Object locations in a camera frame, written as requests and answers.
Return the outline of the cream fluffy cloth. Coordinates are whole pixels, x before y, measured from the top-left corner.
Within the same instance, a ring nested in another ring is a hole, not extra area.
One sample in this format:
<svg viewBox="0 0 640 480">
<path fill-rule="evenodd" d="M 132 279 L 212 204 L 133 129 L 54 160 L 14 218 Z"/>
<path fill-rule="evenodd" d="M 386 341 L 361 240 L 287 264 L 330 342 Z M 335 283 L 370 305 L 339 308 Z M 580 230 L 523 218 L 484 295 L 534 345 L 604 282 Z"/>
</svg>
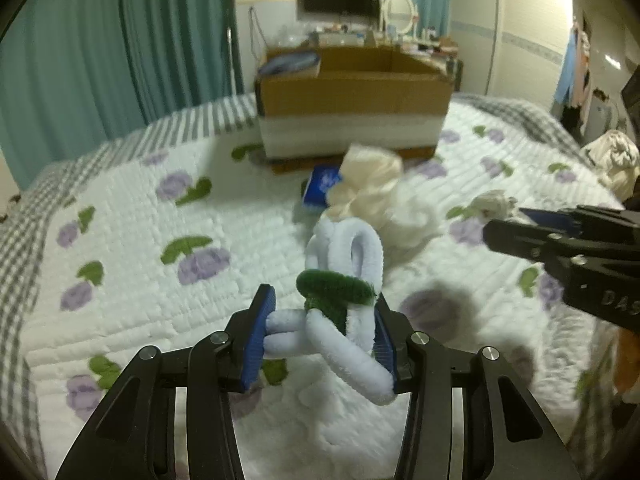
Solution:
<svg viewBox="0 0 640 480">
<path fill-rule="evenodd" d="M 439 234 L 434 206 L 411 184 L 399 155 L 352 144 L 338 174 L 326 192 L 326 218 L 363 220 L 386 248 L 417 248 Z"/>
</svg>

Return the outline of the white green plush ring toy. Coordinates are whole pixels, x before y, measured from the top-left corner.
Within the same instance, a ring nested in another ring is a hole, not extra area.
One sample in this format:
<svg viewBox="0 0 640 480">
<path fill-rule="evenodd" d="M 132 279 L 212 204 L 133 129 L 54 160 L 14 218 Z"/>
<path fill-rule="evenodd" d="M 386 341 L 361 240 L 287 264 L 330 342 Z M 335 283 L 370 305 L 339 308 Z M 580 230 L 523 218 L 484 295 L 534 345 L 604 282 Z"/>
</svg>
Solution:
<svg viewBox="0 0 640 480">
<path fill-rule="evenodd" d="M 383 245 L 369 223 L 321 218 L 306 247 L 305 269 L 296 278 L 304 306 L 268 314 L 265 357 L 318 354 L 370 402 L 392 403 L 392 372 L 374 355 L 374 310 L 383 270 Z"/>
</svg>

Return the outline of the large floral tissue pack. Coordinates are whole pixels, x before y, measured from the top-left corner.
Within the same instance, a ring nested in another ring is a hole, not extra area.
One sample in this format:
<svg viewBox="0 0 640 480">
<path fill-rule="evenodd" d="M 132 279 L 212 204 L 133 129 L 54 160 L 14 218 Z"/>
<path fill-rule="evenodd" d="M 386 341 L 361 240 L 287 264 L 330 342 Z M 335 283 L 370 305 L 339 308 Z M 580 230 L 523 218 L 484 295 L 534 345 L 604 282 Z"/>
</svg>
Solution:
<svg viewBox="0 0 640 480">
<path fill-rule="evenodd" d="M 265 62 L 258 70 L 258 76 L 265 78 L 305 73 L 315 77 L 319 73 L 320 64 L 320 55 L 313 50 L 286 52 Z"/>
</svg>

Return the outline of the crumpled beige clothes pile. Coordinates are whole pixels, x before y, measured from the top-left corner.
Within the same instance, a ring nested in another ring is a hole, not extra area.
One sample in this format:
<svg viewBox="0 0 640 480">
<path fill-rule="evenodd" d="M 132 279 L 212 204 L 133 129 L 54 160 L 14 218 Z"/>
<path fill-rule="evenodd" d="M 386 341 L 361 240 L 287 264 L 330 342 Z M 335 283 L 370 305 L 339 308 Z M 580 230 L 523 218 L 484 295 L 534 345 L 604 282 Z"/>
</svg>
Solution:
<svg viewBox="0 0 640 480">
<path fill-rule="evenodd" d="M 634 195 L 639 177 L 639 149 L 626 133 L 608 130 L 581 150 L 599 181 L 623 202 Z"/>
</svg>

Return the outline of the hanging blue clothes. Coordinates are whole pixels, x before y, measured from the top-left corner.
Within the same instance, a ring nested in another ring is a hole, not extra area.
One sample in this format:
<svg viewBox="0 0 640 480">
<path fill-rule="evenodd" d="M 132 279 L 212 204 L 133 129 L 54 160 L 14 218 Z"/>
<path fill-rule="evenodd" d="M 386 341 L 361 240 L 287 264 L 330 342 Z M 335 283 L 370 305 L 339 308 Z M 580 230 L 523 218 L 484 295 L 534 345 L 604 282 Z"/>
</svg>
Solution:
<svg viewBox="0 0 640 480">
<path fill-rule="evenodd" d="M 563 110 L 576 113 L 578 122 L 585 122 L 590 107 L 591 83 L 590 40 L 587 33 L 574 22 L 555 89 L 555 104 L 562 105 Z"/>
</svg>

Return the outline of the floral quilted bedspread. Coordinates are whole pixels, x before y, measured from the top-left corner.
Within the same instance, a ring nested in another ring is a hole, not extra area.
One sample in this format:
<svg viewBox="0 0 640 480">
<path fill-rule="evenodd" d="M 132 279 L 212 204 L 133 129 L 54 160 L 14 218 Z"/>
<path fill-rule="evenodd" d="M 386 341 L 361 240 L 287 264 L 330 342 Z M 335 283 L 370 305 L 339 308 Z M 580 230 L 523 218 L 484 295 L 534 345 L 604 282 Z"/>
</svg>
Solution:
<svg viewBox="0 0 640 480">
<path fill-rule="evenodd" d="M 495 254 L 477 195 L 519 207 L 616 207 L 560 123 L 523 100 L 458 94 L 435 157 L 405 171 L 434 206 L 439 234 L 386 248 L 384 295 L 418 330 L 461 350 L 501 349 L 588 476 L 614 442 L 617 330 L 567 307 L 538 264 Z M 303 171 L 275 174 L 253 125 L 157 151 L 92 178 L 55 211 L 20 349 L 35 387 L 43 479 L 134 354 L 220 330 L 262 283 L 282 309 L 318 214 L 302 204 Z"/>
</svg>

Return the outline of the white wardrobe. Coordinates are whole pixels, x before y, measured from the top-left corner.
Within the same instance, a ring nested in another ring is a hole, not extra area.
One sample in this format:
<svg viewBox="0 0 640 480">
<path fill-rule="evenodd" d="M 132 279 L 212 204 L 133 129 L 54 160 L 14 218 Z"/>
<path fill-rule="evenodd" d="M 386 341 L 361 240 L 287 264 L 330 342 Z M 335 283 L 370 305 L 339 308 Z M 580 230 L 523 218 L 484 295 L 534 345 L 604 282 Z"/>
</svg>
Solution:
<svg viewBox="0 0 640 480">
<path fill-rule="evenodd" d="M 460 90 L 551 110 L 573 18 L 573 0 L 450 0 Z"/>
</svg>

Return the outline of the white dressing table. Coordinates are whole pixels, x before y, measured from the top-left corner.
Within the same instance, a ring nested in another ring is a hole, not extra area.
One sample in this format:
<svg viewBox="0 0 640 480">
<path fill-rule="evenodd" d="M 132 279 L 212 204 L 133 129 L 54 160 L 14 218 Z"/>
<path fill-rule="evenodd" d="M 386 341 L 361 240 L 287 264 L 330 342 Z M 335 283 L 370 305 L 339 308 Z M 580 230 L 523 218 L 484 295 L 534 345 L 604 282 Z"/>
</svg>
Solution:
<svg viewBox="0 0 640 480">
<path fill-rule="evenodd" d="M 409 36 L 398 36 L 392 39 L 389 36 L 378 35 L 368 32 L 363 40 L 365 47 L 391 48 L 396 49 L 412 58 L 438 68 L 445 73 L 452 84 L 454 91 L 461 90 L 463 62 L 458 57 L 458 46 L 456 44 L 445 44 L 442 46 L 436 42 L 422 42 Z"/>
</svg>

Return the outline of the brown cardboard box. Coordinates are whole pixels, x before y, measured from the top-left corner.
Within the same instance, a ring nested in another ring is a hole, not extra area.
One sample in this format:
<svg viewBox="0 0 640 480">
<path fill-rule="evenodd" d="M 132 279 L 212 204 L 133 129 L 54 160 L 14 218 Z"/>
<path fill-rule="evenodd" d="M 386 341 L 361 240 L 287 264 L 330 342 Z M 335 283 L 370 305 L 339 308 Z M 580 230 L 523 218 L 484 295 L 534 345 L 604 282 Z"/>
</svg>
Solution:
<svg viewBox="0 0 640 480">
<path fill-rule="evenodd" d="M 271 49 L 259 68 L 281 53 L 306 50 L 320 55 L 317 76 L 260 78 L 257 71 L 254 80 L 260 138 L 275 170 L 335 162 L 352 144 L 404 159 L 434 156 L 454 93 L 445 73 L 404 52 L 371 47 Z"/>
</svg>

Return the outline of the blue small tissue pack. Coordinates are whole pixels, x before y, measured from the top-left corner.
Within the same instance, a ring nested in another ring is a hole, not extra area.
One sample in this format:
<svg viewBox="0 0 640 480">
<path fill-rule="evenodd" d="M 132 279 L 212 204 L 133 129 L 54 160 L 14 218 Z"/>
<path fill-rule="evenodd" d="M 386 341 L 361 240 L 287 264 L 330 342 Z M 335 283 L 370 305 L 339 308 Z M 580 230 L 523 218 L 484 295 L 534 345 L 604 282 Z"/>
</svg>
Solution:
<svg viewBox="0 0 640 480">
<path fill-rule="evenodd" d="M 326 209 L 329 190 L 341 180 L 340 168 L 337 166 L 315 166 L 303 189 L 303 205 L 312 209 Z"/>
</svg>

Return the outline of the grey checked blanket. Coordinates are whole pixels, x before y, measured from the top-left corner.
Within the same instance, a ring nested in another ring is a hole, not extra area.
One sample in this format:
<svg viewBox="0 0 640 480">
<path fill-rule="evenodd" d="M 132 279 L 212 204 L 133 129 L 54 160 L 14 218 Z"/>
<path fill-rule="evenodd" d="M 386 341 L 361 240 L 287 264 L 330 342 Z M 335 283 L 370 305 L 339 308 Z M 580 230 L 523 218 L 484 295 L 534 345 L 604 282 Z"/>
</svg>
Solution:
<svg viewBox="0 0 640 480">
<path fill-rule="evenodd" d="M 55 211 L 106 170 L 164 148 L 249 127 L 256 116 L 253 93 L 229 96 L 173 112 L 78 159 L 52 162 L 2 223 L 1 454 L 12 466 L 38 479 L 46 476 L 35 387 L 20 349 L 20 336 L 35 307 L 44 237 Z"/>
</svg>

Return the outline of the white oval vanity mirror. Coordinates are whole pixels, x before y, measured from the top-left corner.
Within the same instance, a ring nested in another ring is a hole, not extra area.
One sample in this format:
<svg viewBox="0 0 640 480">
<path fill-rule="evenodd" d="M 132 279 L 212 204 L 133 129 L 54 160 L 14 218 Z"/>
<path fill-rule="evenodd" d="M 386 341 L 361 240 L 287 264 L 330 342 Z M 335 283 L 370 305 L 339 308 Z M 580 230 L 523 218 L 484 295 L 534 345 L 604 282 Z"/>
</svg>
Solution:
<svg viewBox="0 0 640 480">
<path fill-rule="evenodd" d="M 399 39 L 416 42 L 419 12 L 413 0 L 384 0 L 382 4 L 383 30 L 390 41 Z"/>
</svg>

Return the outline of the teal curtain left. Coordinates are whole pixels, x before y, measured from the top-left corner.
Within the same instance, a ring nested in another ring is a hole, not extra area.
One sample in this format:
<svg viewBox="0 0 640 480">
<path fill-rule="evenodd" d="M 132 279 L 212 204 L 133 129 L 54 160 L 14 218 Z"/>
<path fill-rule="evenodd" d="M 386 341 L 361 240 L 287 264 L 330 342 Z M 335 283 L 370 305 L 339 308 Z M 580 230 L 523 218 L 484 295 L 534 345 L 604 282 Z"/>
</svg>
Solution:
<svg viewBox="0 0 640 480">
<path fill-rule="evenodd" d="M 234 0 L 27 0 L 1 41 L 1 151 L 19 188 L 243 88 Z"/>
</svg>

